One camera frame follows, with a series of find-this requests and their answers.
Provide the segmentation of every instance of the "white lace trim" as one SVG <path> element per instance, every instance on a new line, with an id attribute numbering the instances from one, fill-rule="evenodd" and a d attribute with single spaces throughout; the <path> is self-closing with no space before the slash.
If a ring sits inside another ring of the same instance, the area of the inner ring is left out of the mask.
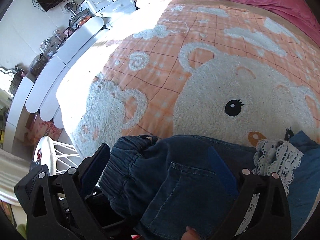
<path id="1" fill-rule="evenodd" d="M 271 173 L 277 172 L 280 175 L 285 193 L 288 195 L 289 184 L 293 181 L 293 170 L 300 166 L 302 156 L 303 153 L 289 142 L 280 139 L 273 141 L 262 139 L 258 142 L 257 152 L 253 157 L 255 169 L 252 173 L 270 176 Z M 259 194 L 253 195 L 236 235 L 243 233 L 248 228 L 258 199 Z"/>

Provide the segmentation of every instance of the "metal screw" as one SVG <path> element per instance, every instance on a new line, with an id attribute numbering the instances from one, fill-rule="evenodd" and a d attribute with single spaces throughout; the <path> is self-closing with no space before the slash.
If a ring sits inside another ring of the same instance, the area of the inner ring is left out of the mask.
<path id="1" fill-rule="evenodd" d="M 249 175 L 249 174 L 250 174 L 250 171 L 249 171 L 248 169 L 243 169 L 243 170 L 242 170 L 242 173 L 243 173 L 244 175 Z"/>
<path id="2" fill-rule="evenodd" d="M 70 175 L 75 174 L 76 171 L 77 171 L 76 168 L 70 168 L 70 169 L 68 170 L 68 174 L 70 174 Z"/>
<path id="3" fill-rule="evenodd" d="M 39 178 L 40 178 L 40 179 L 44 178 L 44 177 L 45 177 L 45 174 L 46 174 L 45 172 L 41 172 L 41 173 L 39 174 Z"/>
<path id="4" fill-rule="evenodd" d="M 272 173 L 272 177 L 274 177 L 275 179 L 279 179 L 279 174 L 274 172 L 274 173 Z"/>

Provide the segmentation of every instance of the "beige curtain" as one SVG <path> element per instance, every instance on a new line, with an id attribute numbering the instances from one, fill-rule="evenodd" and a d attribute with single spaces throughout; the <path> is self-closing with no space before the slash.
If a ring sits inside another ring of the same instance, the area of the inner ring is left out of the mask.
<path id="1" fill-rule="evenodd" d="M 30 163 L 0 149 L 0 199 L 20 206 L 14 186 L 29 172 Z"/>

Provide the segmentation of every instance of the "white chair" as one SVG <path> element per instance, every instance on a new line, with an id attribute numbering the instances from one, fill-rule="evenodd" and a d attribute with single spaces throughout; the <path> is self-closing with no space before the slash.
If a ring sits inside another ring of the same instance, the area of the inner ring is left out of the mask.
<path id="1" fill-rule="evenodd" d="M 36 147 L 33 160 L 40 165 L 48 165 L 50 175 L 65 173 L 71 167 L 78 167 L 82 158 L 73 145 L 42 137 Z"/>

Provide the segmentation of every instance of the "denim jeans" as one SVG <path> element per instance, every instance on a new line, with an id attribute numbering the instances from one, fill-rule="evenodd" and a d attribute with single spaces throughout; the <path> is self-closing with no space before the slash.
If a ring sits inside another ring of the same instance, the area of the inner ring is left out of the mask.
<path id="1" fill-rule="evenodd" d="M 146 240 L 180 240 L 186 226 L 204 239 L 228 214 L 239 172 L 254 168 L 254 153 L 203 136 L 125 136 L 112 148 L 100 187 L 116 213 L 139 221 L 135 230 Z"/>

